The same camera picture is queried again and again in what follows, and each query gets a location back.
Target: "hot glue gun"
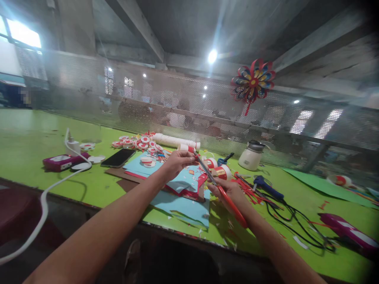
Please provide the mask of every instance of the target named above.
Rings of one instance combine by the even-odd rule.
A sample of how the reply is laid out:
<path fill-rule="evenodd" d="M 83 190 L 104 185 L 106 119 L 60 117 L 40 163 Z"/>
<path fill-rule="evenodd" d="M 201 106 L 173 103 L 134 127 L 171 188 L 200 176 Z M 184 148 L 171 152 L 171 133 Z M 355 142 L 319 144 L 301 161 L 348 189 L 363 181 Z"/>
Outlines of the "hot glue gun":
<path fill-rule="evenodd" d="M 284 199 L 284 195 L 277 192 L 275 189 L 273 189 L 271 186 L 269 186 L 265 182 L 265 178 L 263 176 L 257 176 L 254 180 L 254 184 L 261 187 L 264 191 L 266 191 L 268 194 L 270 194 L 276 200 L 281 201 Z"/>

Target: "white bottle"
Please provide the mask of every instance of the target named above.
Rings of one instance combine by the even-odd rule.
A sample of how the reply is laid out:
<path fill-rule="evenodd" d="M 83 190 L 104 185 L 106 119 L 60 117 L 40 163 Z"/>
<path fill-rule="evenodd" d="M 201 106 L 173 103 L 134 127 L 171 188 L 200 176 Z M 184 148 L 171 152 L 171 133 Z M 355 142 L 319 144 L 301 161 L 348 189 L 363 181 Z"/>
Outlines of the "white bottle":
<path fill-rule="evenodd" d="M 258 141 L 249 141 L 248 147 L 243 151 L 238 160 L 238 164 L 247 170 L 254 171 L 258 169 L 264 147 L 265 145 Z"/>

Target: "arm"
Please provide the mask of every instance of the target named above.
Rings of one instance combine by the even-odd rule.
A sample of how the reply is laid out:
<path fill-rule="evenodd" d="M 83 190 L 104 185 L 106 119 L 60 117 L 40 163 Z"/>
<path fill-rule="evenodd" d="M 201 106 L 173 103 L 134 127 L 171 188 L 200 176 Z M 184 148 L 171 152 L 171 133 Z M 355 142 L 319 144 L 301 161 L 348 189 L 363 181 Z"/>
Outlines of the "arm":
<path fill-rule="evenodd" d="M 287 242 L 250 205 L 237 183 L 215 178 L 238 207 L 249 229 L 263 247 L 285 283 L 326 284 L 326 282 L 287 244 Z M 208 184 L 213 194 L 221 199 L 220 192 Z"/>
<path fill-rule="evenodd" d="M 194 154 L 174 151 L 162 167 L 81 226 L 25 280 L 29 283 L 91 283 L 142 217 L 160 189 Z"/>

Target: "white charging cable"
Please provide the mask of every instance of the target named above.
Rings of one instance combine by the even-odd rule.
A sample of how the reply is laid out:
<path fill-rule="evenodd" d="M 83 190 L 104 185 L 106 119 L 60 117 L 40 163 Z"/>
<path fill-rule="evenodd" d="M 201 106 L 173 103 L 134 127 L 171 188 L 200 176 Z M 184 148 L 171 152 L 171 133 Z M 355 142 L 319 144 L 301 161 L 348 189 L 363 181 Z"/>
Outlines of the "white charging cable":
<path fill-rule="evenodd" d="M 65 146 L 72 150 L 75 154 L 79 155 L 80 157 L 82 157 L 82 159 L 84 159 L 89 165 L 90 167 L 92 167 L 92 163 L 87 160 L 86 158 L 84 158 L 80 153 L 76 152 L 75 150 L 71 149 L 68 145 L 67 145 L 67 139 L 68 139 L 68 133 L 69 133 L 69 129 L 67 128 L 67 131 L 66 131 L 66 136 L 64 138 L 64 144 Z M 2 257 L 0 258 L 0 265 L 3 265 L 9 261 L 11 261 L 12 259 L 18 257 L 20 254 L 22 254 L 29 246 L 30 244 L 35 240 L 35 238 L 37 237 L 38 233 L 40 232 L 43 224 L 45 223 L 46 221 L 46 218 L 47 218 L 47 214 L 49 212 L 49 207 L 47 205 L 47 201 L 46 201 L 46 196 L 47 194 L 49 193 L 49 191 L 57 186 L 58 184 L 64 182 L 65 180 L 68 180 L 69 178 L 73 177 L 74 175 L 84 171 L 84 170 L 87 170 L 88 168 L 83 168 L 81 170 L 78 170 L 77 172 L 74 172 L 73 174 L 70 174 L 69 176 L 65 177 L 64 179 L 58 181 L 57 183 L 54 183 L 52 186 L 50 186 L 49 188 L 47 188 L 41 195 L 41 206 L 42 206 L 42 216 L 41 216 L 41 219 L 39 220 L 37 226 L 34 228 L 34 231 L 32 232 L 32 234 L 29 236 L 29 238 L 26 240 L 26 242 L 22 245 L 22 247 L 20 247 L 17 251 L 5 256 L 5 257 Z"/>

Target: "scissors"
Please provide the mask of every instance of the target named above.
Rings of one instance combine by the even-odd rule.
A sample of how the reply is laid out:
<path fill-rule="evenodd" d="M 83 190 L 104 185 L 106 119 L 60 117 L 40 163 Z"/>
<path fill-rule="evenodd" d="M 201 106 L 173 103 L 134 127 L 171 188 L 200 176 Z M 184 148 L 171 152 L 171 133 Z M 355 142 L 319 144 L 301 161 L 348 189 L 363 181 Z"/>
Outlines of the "scissors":
<path fill-rule="evenodd" d="M 211 180 L 211 182 L 218 188 L 220 191 L 222 199 L 226 202 L 227 204 L 227 209 L 228 211 L 234 215 L 234 218 L 238 221 L 238 223 L 241 224 L 242 227 L 245 229 L 248 227 L 248 224 L 246 223 L 245 218 L 242 216 L 241 212 L 238 210 L 238 208 L 235 206 L 233 201 L 230 199 L 230 197 L 226 194 L 225 190 L 222 188 L 222 186 L 218 185 L 217 182 L 214 180 L 212 174 L 210 173 L 209 169 L 207 166 L 204 165 L 203 161 L 200 159 L 199 155 L 194 152 L 196 156 L 196 161 L 199 162 L 199 164 L 203 167 L 205 173 L 207 174 L 208 178 Z"/>

